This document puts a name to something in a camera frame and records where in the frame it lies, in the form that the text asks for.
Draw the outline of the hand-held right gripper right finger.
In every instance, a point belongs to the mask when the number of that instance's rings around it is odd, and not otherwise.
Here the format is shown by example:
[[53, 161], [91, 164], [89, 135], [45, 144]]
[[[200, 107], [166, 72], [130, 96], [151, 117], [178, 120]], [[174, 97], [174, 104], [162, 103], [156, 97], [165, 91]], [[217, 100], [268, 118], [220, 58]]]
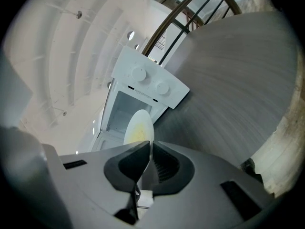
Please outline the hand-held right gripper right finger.
[[220, 157], [155, 141], [159, 184], [142, 229], [232, 229], [273, 202], [262, 183]]

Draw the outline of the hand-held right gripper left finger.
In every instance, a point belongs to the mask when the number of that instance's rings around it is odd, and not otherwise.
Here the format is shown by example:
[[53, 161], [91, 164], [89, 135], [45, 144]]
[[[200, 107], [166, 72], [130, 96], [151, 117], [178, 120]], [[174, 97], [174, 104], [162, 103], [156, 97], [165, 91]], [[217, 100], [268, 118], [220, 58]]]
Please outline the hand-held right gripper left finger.
[[150, 161], [148, 141], [58, 156], [43, 146], [71, 229], [125, 229], [138, 221], [136, 187]]

